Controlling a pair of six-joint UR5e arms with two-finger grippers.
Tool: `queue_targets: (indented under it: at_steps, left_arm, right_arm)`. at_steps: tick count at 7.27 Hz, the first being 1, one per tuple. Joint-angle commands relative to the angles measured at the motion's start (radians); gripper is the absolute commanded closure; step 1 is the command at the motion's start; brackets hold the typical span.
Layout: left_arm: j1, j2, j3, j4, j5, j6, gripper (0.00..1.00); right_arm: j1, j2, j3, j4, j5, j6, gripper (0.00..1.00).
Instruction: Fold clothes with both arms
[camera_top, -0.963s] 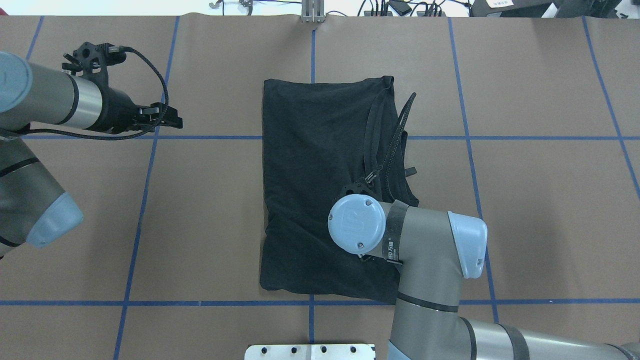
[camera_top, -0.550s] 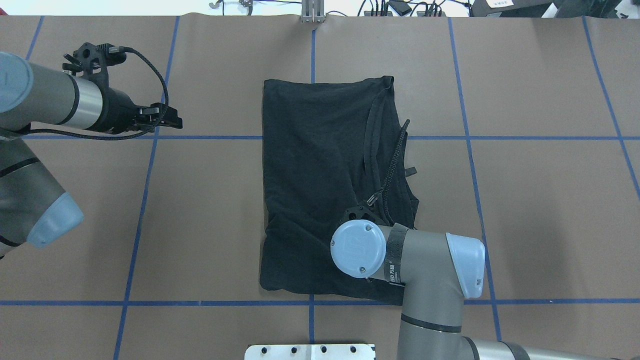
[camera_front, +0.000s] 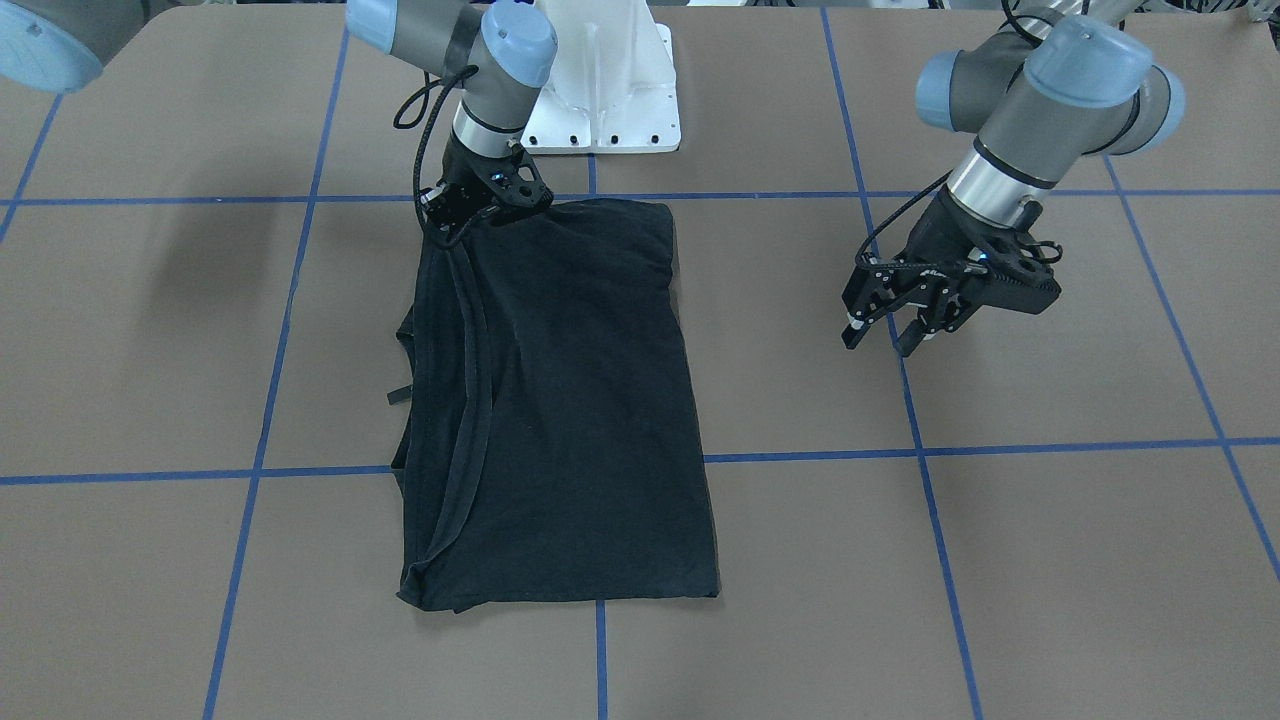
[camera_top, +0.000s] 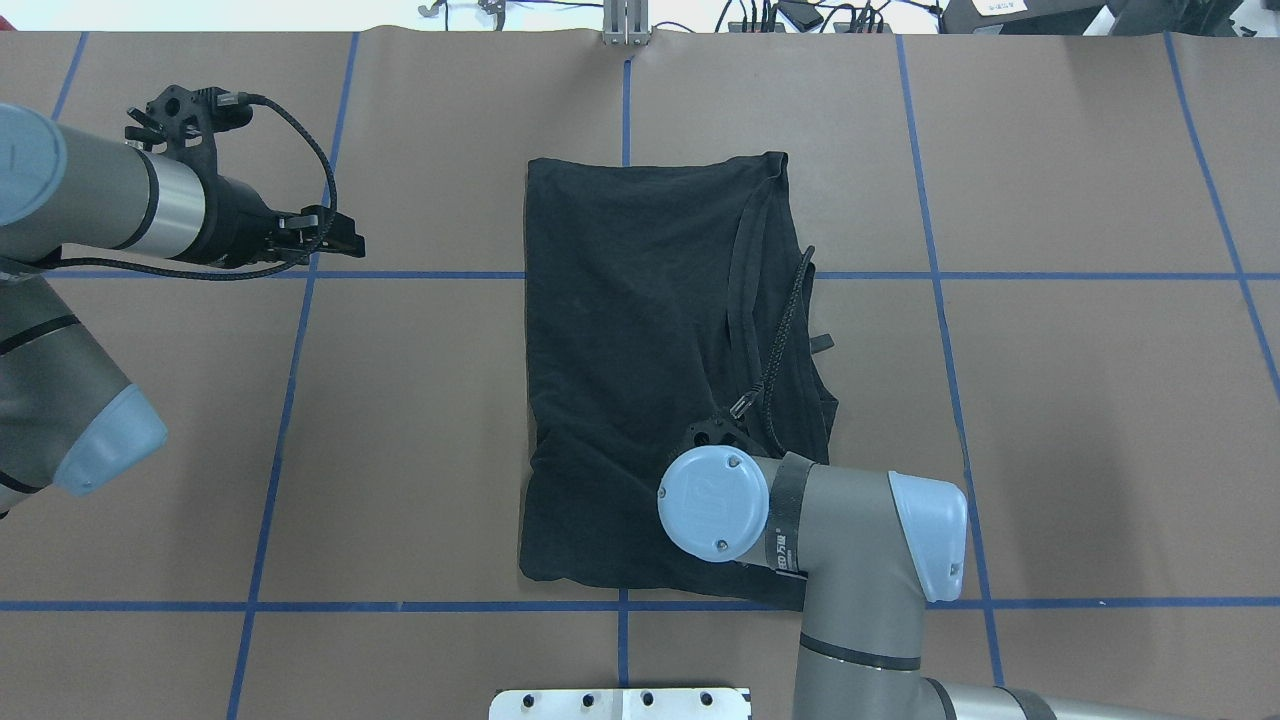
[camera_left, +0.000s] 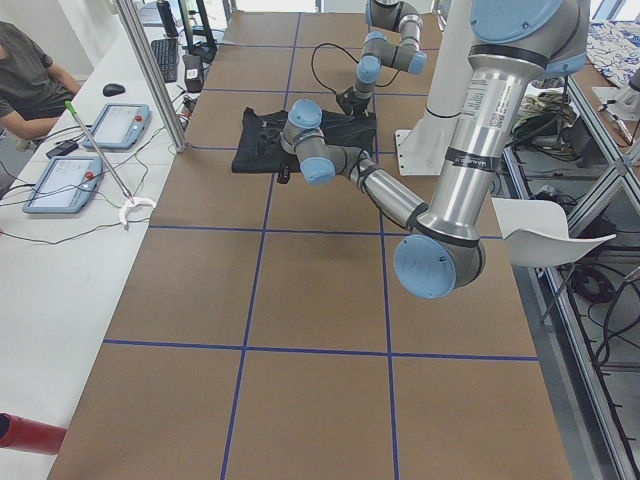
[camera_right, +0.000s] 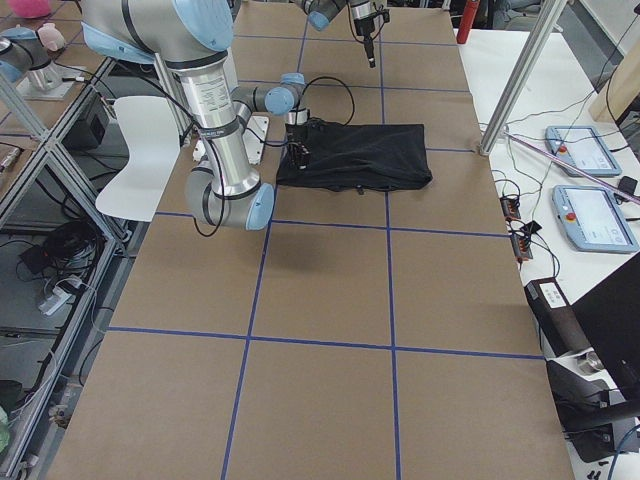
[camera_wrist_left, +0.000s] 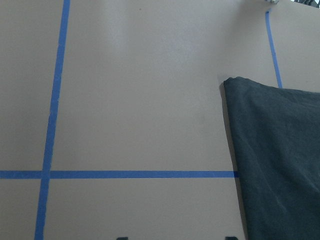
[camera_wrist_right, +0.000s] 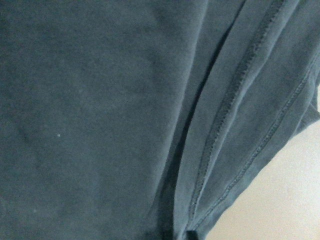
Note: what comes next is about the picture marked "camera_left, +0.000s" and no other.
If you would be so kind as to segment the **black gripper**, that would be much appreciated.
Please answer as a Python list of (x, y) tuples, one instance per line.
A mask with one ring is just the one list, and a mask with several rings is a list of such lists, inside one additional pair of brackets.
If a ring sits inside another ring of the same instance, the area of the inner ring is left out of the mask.
[(285, 151), (279, 141), (274, 141), (267, 146), (267, 169), (282, 170), (285, 165), (290, 170), (299, 170), (297, 156)]
[(366, 92), (361, 96), (360, 92), (348, 89), (344, 92), (344, 113), (356, 118), (369, 116), (368, 106), (373, 92)]

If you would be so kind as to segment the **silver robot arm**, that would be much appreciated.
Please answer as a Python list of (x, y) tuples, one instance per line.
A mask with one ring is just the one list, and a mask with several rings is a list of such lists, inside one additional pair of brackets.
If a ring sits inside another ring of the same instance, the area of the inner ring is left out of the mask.
[(405, 1), (368, 1), (365, 19), (371, 27), (398, 33), (400, 40), (393, 44), (379, 31), (372, 31), (366, 36), (354, 85), (336, 96), (342, 111), (355, 117), (368, 115), (368, 104), (383, 67), (418, 75), (426, 64), (426, 54), (420, 50), (422, 17), (411, 4)]
[(322, 112), (292, 106), (279, 142), (304, 179), (344, 176), (407, 235), (394, 254), (396, 276), (421, 298), (439, 298), (475, 280), (485, 264), (476, 221), (527, 85), (579, 70), (586, 54), (585, 1), (475, 1), (470, 7), (472, 76), (430, 202), (377, 166), (362, 149), (329, 145)]

